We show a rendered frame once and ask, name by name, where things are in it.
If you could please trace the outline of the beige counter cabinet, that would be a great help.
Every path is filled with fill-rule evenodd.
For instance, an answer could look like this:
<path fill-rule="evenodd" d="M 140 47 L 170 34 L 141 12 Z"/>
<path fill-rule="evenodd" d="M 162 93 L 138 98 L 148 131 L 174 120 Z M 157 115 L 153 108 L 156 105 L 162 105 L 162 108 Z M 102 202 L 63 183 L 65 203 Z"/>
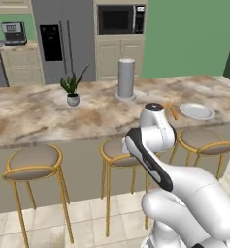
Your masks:
<path fill-rule="evenodd" d="M 21 46 L 1 46 L 0 53 L 10 86 L 45 83 L 39 46 L 35 41 Z"/>

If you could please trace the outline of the black microwave oven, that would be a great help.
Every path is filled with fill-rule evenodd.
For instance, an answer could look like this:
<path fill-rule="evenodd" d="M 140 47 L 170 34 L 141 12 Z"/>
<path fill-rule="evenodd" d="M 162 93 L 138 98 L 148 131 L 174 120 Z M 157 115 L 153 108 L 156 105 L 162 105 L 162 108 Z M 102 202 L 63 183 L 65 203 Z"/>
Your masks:
<path fill-rule="evenodd" d="M 97 14 L 99 35 L 144 33 L 145 5 L 99 5 Z"/>

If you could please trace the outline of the beige wall cupboard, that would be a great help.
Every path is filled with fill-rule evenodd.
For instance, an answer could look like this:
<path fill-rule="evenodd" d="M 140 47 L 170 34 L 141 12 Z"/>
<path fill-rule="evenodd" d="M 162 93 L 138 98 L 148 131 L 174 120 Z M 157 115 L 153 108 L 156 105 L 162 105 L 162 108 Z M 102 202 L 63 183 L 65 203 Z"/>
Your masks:
<path fill-rule="evenodd" d="M 0 14 L 29 14 L 30 0 L 0 0 Z"/>

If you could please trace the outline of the beige cupboard run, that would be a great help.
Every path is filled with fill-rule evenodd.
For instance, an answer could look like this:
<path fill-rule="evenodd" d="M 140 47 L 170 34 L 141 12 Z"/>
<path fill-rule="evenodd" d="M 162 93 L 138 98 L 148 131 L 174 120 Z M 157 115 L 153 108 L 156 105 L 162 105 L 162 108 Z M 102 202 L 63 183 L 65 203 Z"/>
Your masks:
<path fill-rule="evenodd" d="M 94 0 L 95 62 L 96 78 L 98 80 L 117 79 L 118 61 L 121 58 L 134 59 L 134 75 L 136 77 L 140 75 L 144 58 L 147 4 L 148 0 Z M 130 35 L 99 35 L 97 14 L 97 8 L 99 5 L 145 5 L 146 16 L 144 33 Z"/>

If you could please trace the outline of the grey fridge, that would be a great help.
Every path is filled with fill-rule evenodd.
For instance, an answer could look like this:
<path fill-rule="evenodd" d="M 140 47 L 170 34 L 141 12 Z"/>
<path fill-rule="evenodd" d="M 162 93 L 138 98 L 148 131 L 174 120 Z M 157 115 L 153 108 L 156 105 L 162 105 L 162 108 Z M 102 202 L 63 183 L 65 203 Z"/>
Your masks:
<path fill-rule="evenodd" d="M 94 81 L 93 0 L 31 0 L 46 84 L 72 74 Z"/>

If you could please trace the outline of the orange-handled fork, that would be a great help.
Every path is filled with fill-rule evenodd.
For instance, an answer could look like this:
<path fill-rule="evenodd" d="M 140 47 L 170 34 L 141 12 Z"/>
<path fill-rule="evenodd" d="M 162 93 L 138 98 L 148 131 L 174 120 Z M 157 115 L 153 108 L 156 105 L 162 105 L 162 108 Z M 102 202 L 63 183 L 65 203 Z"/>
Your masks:
<path fill-rule="evenodd" d="M 171 103 L 169 103 L 168 108 L 171 111 L 171 113 L 173 114 L 173 117 L 175 118 L 175 120 L 179 120 L 179 117 L 178 117 L 177 113 L 174 111 L 173 105 Z"/>

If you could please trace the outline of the grey paper towel roll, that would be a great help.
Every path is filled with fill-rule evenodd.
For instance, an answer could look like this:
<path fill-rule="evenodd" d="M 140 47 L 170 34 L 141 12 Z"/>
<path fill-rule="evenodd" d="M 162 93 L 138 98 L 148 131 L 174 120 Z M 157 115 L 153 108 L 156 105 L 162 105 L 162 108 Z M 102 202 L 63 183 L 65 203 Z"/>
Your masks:
<path fill-rule="evenodd" d="M 132 58 L 121 58 L 118 61 L 118 86 L 115 96 L 121 101 L 132 101 L 136 98 L 134 94 L 134 70 L 135 60 Z"/>

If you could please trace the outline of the white round plate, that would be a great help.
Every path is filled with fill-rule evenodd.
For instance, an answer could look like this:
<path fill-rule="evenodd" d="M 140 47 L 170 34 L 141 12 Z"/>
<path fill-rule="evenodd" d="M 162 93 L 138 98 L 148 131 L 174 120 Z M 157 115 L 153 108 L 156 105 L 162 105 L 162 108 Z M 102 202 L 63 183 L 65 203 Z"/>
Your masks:
<path fill-rule="evenodd" d="M 211 120 L 215 117 L 215 112 L 212 108 L 197 103 L 181 104 L 180 112 L 195 120 Z"/>

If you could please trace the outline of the green plant in grey pot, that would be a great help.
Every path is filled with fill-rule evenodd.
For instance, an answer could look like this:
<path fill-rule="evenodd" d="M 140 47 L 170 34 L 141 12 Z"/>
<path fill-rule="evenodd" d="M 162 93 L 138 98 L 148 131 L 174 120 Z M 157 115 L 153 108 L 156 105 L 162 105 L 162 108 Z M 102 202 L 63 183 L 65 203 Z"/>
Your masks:
<path fill-rule="evenodd" d="M 60 80 L 60 86 L 66 91 L 67 103 L 71 107 L 76 107 L 80 103 L 80 96 L 77 93 L 77 88 L 86 70 L 87 67 L 83 69 L 79 77 L 77 77 L 76 74 L 72 74 L 71 77 L 67 77 L 66 79 L 62 78 Z"/>

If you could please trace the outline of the gold stool with grey seat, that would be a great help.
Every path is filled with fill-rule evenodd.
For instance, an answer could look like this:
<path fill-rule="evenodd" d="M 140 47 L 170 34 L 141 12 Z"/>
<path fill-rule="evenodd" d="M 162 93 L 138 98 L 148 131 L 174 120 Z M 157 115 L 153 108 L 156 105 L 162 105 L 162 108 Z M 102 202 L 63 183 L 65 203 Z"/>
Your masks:
<path fill-rule="evenodd" d="M 187 151 L 186 164 L 190 165 L 190 156 L 196 155 L 194 167 L 199 163 L 201 157 L 218 156 L 219 164 L 216 169 L 215 177 L 221 177 L 223 158 L 226 153 L 230 152 L 230 141 L 224 140 L 222 136 L 212 130 L 204 128 L 190 128 L 178 132 L 177 141 L 172 151 L 169 163 L 172 163 L 175 154 L 181 146 Z"/>
<path fill-rule="evenodd" d="M 25 147 L 14 152 L 6 163 L 2 178 L 13 186 L 17 213 L 22 231 L 25 248 L 29 248 L 26 228 L 24 224 L 21 202 L 18 194 L 17 183 L 24 182 L 28 191 L 32 207 L 37 208 L 30 182 L 56 176 L 60 188 L 60 198 L 68 229 L 70 241 L 74 242 L 70 217 L 67 205 L 70 198 L 62 170 L 63 153 L 56 145 L 46 144 L 34 147 Z"/>
<path fill-rule="evenodd" d="M 135 192 L 136 168 L 139 162 L 129 153 L 122 152 L 121 138 L 107 138 L 100 145 L 100 154 L 103 161 L 101 198 L 106 198 L 106 236 L 110 235 L 111 216 L 111 168 L 132 169 L 130 193 Z"/>

